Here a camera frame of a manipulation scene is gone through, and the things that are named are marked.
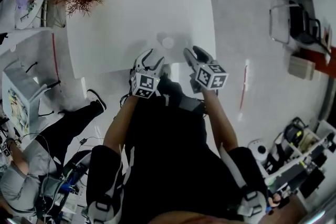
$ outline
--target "fiducial marker cube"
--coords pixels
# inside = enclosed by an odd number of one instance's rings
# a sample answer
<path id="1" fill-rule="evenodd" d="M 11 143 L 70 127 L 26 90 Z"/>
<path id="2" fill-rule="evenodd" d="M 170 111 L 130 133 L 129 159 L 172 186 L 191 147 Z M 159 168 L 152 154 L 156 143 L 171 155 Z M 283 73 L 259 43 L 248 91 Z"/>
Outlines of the fiducial marker cube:
<path id="1" fill-rule="evenodd" d="M 207 90 L 222 89 L 228 73 L 218 64 L 203 64 L 198 66 L 195 81 Z"/>
<path id="2" fill-rule="evenodd" d="M 131 81 L 132 94 L 148 99 L 155 92 L 159 85 L 160 79 L 141 73 L 135 73 Z"/>

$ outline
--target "shiny tile floor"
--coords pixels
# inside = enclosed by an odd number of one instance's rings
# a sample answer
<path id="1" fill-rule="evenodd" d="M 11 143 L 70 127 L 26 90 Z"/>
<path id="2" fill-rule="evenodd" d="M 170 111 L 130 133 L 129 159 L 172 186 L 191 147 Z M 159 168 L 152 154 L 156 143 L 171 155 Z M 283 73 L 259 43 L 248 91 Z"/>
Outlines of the shiny tile floor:
<path id="1" fill-rule="evenodd" d="M 314 121 L 320 111 L 327 85 L 327 76 L 315 72 L 312 81 L 301 80 L 287 73 L 289 56 L 296 48 L 291 40 L 288 47 L 269 38 L 269 8 L 285 0 L 212 0 L 217 60 L 229 73 L 226 86 L 219 92 L 219 99 L 238 137 L 239 144 L 246 146 L 251 140 L 263 138 L 271 145 L 276 135 L 295 116 L 306 123 Z M 276 35 L 286 37 L 287 16 L 275 14 Z M 66 28 L 55 28 L 55 43 L 60 86 L 46 93 L 41 109 L 56 112 L 61 109 L 75 110 L 86 104 L 87 89 L 95 89 L 108 109 L 94 119 L 85 131 L 74 139 L 68 148 L 66 160 L 79 148 L 85 137 L 103 138 L 119 110 L 119 100 L 129 90 L 128 70 L 104 73 L 99 76 L 74 79 L 71 67 Z M 19 58 L 25 68 L 35 61 L 39 64 L 29 72 L 41 83 L 57 80 L 52 53 L 51 33 L 46 31 L 25 40 L 14 53 L 0 57 L 0 68 Z M 179 81 L 185 93 L 191 95 L 186 64 L 178 65 Z M 242 90 L 246 71 L 245 96 L 242 106 Z M 49 123 L 57 120 L 48 116 Z M 208 143 L 214 149 L 211 126 L 206 118 Z M 80 150 L 92 148 L 102 140 L 91 138 Z"/>

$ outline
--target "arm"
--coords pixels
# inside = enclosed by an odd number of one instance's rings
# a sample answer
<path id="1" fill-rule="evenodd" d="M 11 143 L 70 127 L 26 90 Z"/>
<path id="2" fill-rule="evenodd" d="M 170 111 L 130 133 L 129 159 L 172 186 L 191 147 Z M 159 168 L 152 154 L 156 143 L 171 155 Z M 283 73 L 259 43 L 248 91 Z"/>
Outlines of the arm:
<path id="1" fill-rule="evenodd" d="M 26 162 L 25 155 L 21 152 L 21 150 L 17 147 L 14 140 L 10 139 L 7 141 L 7 147 L 9 148 L 10 152 L 12 153 L 13 163 L 16 165 L 17 168 L 24 174 L 28 175 L 29 166 Z"/>
<path id="2" fill-rule="evenodd" d="M 229 152 L 238 147 L 236 133 L 228 120 L 215 91 L 202 89 L 207 113 L 210 118 L 217 149 L 223 148 Z"/>
<path id="3" fill-rule="evenodd" d="M 125 104 L 119 110 L 117 116 L 111 123 L 104 138 L 104 146 L 109 147 L 120 155 L 119 146 L 123 148 L 128 126 L 137 105 L 139 97 L 134 95 L 127 98 Z"/>

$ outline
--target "black chair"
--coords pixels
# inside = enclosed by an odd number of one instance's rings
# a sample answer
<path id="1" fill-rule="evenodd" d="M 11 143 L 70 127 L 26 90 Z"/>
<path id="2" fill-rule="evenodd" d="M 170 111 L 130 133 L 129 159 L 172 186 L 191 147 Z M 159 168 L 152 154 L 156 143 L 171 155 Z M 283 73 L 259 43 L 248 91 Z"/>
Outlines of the black chair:
<path id="1" fill-rule="evenodd" d="M 309 17 L 301 4 L 290 7 L 290 36 L 298 42 L 311 45 L 321 40 L 321 23 Z"/>
<path id="2" fill-rule="evenodd" d="M 35 204 L 39 218 L 46 215 L 48 219 L 57 219 L 69 194 L 79 193 L 79 188 L 76 185 L 88 171 L 90 160 L 91 150 L 77 152 L 63 167 L 61 176 L 48 175 L 44 177 Z"/>

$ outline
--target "black pants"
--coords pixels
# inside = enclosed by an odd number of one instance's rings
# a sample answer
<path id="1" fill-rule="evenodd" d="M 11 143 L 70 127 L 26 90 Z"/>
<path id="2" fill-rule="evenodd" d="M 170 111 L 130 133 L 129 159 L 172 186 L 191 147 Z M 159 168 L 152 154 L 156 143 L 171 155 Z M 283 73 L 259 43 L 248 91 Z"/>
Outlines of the black pants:
<path id="1" fill-rule="evenodd" d="M 35 138 L 46 151 L 49 147 L 52 158 L 59 159 L 61 165 L 56 163 L 57 171 L 64 165 L 65 155 L 72 139 L 80 135 L 85 127 L 102 112 L 101 104 L 96 101 L 91 102 L 84 108 L 66 113 L 62 119 L 47 127 Z"/>
<path id="2" fill-rule="evenodd" d="M 277 147 L 277 152 L 279 155 L 279 160 L 276 161 L 274 157 L 272 156 L 272 154 L 268 154 L 268 157 L 267 157 L 268 161 L 273 166 L 271 169 L 271 174 L 279 170 L 284 165 L 285 160 L 286 160 L 285 151 L 282 148 L 281 144 L 276 144 L 276 147 Z"/>

